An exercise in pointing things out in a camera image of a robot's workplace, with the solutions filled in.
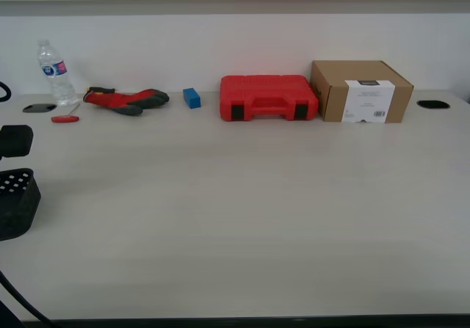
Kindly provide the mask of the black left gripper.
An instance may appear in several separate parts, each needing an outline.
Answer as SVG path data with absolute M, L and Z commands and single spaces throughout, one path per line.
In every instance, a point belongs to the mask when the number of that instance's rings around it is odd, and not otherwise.
M 1 127 L 1 158 L 27 156 L 31 150 L 33 130 L 28 125 L 3 125 Z

